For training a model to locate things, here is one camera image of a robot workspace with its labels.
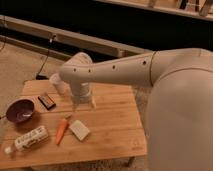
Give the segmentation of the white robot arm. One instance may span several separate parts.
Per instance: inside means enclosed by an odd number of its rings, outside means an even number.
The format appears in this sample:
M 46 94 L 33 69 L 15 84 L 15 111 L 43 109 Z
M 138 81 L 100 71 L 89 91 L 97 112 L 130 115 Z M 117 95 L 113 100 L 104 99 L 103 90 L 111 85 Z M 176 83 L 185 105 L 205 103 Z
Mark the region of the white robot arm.
M 213 171 L 212 51 L 153 51 L 99 63 L 80 52 L 61 66 L 59 75 L 77 102 L 91 95 L 90 83 L 149 87 L 150 171 Z

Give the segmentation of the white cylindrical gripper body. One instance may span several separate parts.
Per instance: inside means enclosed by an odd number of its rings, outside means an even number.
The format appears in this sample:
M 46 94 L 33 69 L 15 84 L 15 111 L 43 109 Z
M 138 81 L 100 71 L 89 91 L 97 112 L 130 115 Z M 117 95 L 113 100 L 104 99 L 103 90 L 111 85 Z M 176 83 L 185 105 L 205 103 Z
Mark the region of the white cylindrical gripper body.
M 73 109 L 76 110 L 81 104 L 88 104 L 93 109 L 96 108 L 96 102 L 93 98 L 89 83 L 75 83 L 70 85 L 71 100 Z

